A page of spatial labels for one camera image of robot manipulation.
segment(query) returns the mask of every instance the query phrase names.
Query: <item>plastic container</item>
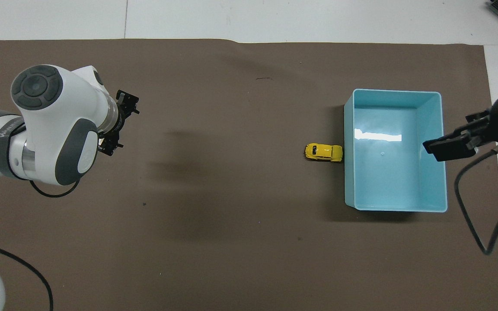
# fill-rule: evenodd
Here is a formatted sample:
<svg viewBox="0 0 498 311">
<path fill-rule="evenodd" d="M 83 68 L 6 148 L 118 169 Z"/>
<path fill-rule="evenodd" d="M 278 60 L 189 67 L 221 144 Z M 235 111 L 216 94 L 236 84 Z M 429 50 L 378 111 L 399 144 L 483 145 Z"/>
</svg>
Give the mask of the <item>plastic container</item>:
<svg viewBox="0 0 498 311">
<path fill-rule="evenodd" d="M 443 135 L 437 92 L 356 89 L 344 107 L 345 203 L 358 210 L 447 210 L 445 163 L 422 142 Z"/>
</svg>

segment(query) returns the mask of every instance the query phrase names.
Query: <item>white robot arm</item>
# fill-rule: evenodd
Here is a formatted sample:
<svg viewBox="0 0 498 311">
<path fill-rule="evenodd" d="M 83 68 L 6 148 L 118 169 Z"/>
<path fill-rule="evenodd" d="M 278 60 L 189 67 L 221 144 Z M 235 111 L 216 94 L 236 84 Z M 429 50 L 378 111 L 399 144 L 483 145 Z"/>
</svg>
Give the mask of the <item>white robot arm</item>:
<svg viewBox="0 0 498 311">
<path fill-rule="evenodd" d="M 55 185 L 77 182 L 97 151 L 111 156 L 138 97 L 119 90 L 115 102 L 97 70 L 37 65 L 13 81 L 22 116 L 0 110 L 0 176 Z M 4 287 L 0 279 L 0 310 Z"/>
</svg>

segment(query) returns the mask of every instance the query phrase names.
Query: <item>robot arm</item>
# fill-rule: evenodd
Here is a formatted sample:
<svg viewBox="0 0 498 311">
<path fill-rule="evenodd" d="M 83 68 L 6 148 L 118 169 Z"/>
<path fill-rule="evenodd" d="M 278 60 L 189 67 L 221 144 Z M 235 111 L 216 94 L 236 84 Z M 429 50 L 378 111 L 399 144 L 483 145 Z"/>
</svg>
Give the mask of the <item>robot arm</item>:
<svg viewBox="0 0 498 311">
<path fill-rule="evenodd" d="M 498 142 L 498 99 L 489 109 L 466 116 L 466 121 L 450 134 L 425 141 L 425 150 L 441 162 L 473 157 L 478 147 Z"/>
<path fill-rule="evenodd" d="M 53 65 L 24 70 L 11 97 L 21 116 L 0 111 L 0 176 L 70 185 L 92 167 L 97 151 L 122 147 L 118 133 L 138 98 L 118 91 L 118 103 L 97 70 Z"/>
</svg>

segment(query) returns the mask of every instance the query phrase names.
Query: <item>yellow toy car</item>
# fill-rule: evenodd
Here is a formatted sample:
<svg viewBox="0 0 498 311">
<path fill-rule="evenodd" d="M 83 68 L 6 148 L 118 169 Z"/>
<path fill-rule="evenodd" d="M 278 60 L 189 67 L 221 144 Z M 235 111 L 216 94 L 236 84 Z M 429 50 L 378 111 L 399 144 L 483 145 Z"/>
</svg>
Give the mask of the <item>yellow toy car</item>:
<svg viewBox="0 0 498 311">
<path fill-rule="evenodd" d="M 308 144 L 305 147 L 305 156 L 312 160 L 326 160 L 332 162 L 340 162 L 343 157 L 342 146 L 334 144 Z"/>
</svg>

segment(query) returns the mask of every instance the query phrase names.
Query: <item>brown paper mat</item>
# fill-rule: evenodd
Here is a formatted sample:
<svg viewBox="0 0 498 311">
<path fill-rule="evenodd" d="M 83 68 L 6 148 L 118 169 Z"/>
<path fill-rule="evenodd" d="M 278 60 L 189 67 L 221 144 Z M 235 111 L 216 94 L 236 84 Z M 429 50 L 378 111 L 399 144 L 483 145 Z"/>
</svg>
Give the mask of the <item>brown paper mat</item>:
<svg viewBox="0 0 498 311">
<path fill-rule="evenodd" d="M 0 178 L 0 247 L 56 310 L 498 310 L 498 245 L 480 253 L 453 194 L 469 160 L 447 163 L 446 213 L 408 214 L 346 206 L 344 165 L 303 157 L 343 144 L 355 88 L 438 91 L 445 132 L 463 124 L 491 104 L 482 47 L 0 41 L 1 109 L 39 63 L 94 65 L 141 111 L 67 197 Z M 462 185 L 486 239 L 496 159 Z M 46 309 L 28 270 L 0 256 L 0 274 L 6 310 Z"/>
</svg>

